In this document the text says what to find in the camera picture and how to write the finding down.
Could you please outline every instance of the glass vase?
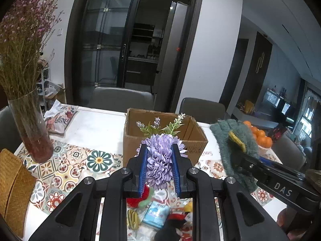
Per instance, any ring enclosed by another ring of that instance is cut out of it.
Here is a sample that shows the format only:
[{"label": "glass vase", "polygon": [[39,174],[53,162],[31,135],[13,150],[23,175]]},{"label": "glass vase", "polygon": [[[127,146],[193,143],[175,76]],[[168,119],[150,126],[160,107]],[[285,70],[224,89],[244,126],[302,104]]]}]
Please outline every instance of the glass vase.
[{"label": "glass vase", "polygon": [[51,158],[54,148],[43,119],[37,90],[8,100],[21,139],[32,159],[43,163]]}]

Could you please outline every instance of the toy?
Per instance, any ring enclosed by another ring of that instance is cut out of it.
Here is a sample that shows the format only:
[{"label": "toy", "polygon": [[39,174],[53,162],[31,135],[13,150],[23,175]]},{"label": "toy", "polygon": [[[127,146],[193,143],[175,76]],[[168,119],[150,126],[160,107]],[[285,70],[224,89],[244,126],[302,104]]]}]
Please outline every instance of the toy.
[{"label": "toy", "polygon": [[170,214],[161,230],[159,230],[155,237],[155,241],[179,241],[181,236],[178,234],[183,225],[186,223],[184,214]]},{"label": "toy", "polygon": [[152,187],[148,187],[146,184],[144,186],[144,192],[142,193],[141,198],[127,198],[127,204],[128,206],[132,208],[140,208],[143,209],[148,205],[148,203],[151,201],[151,197],[154,194],[154,189]]},{"label": "toy", "polygon": [[193,212],[193,202],[190,201],[184,206],[185,213]]}]

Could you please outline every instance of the refrigerator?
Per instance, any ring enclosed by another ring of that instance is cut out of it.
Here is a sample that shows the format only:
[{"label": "refrigerator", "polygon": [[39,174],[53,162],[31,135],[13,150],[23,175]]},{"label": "refrigerator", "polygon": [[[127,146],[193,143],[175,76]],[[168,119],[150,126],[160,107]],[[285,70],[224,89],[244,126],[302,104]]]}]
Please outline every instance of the refrigerator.
[{"label": "refrigerator", "polygon": [[158,87],[154,105],[156,111],[166,112],[171,105],[179,74],[179,56],[182,52],[187,12],[187,5],[181,2],[171,3],[155,78],[155,84]]}]

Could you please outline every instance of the cardboard box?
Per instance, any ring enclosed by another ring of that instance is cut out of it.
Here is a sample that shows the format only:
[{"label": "cardboard box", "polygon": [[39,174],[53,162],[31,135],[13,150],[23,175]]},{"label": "cardboard box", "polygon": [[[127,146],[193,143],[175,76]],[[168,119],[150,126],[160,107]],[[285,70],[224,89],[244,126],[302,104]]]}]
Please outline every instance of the cardboard box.
[{"label": "cardboard box", "polygon": [[[177,118],[177,114],[134,108],[127,110],[123,135],[124,166],[127,165],[130,158],[137,154],[136,149],[139,148],[142,140],[146,139],[143,132],[137,127],[136,121],[140,121],[147,126],[149,122],[153,124],[156,117],[160,118],[160,128],[164,128]],[[185,149],[187,150],[185,154],[191,160],[192,165],[195,166],[208,141],[203,130],[192,116],[186,115],[183,124],[183,126],[179,127],[178,130],[180,132],[176,136],[185,144]]]}]

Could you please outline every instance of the black door frame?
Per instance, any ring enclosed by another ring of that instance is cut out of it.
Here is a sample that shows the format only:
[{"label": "black door frame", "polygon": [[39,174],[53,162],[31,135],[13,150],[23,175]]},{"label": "black door frame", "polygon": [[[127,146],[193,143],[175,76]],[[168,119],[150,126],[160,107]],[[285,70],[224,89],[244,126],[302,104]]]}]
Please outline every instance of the black door frame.
[{"label": "black door frame", "polygon": [[[79,63],[79,57],[77,51],[79,50],[77,44],[80,44],[79,33],[81,33],[81,23],[84,14],[84,8],[86,7],[87,0],[75,0],[73,3],[73,7],[71,9],[67,33],[66,33],[66,43],[65,43],[65,88],[66,88],[66,99],[68,104],[74,104],[73,97],[73,70],[75,70],[77,64]],[[127,63],[127,52],[128,45],[130,44],[130,39],[132,35],[132,28],[126,28],[130,25],[134,24],[137,6],[139,4],[139,0],[132,0],[132,4],[134,7],[128,12],[129,15],[127,17],[126,25],[125,25],[125,34],[122,41],[122,47],[120,51],[120,62],[118,65],[118,74],[122,72],[122,75],[118,75],[117,86],[124,86],[124,76],[125,76],[125,65]],[[198,18],[201,10],[202,0],[192,0],[190,10],[187,16],[186,29],[184,33],[184,40],[181,47],[182,53],[178,62],[178,70],[177,70],[177,81],[176,86],[173,91],[173,97],[171,99],[171,107],[170,111],[174,112],[176,109],[176,105],[179,100],[180,92],[183,87],[183,82],[187,70],[187,65],[189,61],[189,57],[191,54],[196,27],[198,23]]]},{"label": "black door frame", "polygon": [[[134,18],[136,15],[136,10],[138,6],[139,0],[131,0],[129,8],[133,6],[133,9],[130,9],[126,18],[125,23],[125,33],[123,35],[121,49],[119,54],[119,62],[118,67],[121,70],[124,69],[124,61],[121,61],[121,56],[123,55],[123,59],[126,55],[126,48],[123,47],[126,44],[128,37],[131,37],[132,28],[130,28],[130,24],[133,24]],[[75,103],[75,94],[78,89],[78,86],[74,84],[73,86],[73,77],[79,75],[77,71],[77,66],[80,65],[80,56],[79,52],[81,51],[82,44],[82,28],[84,25],[84,16],[87,11],[89,0],[75,0],[73,3],[73,7],[70,13],[67,33],[66,33],[66,44],[65,44],[65,88],[66,88],[66,99],[69,104]],[[117,86],[121,86],[119,81],[122,78],[118,75]]]}]

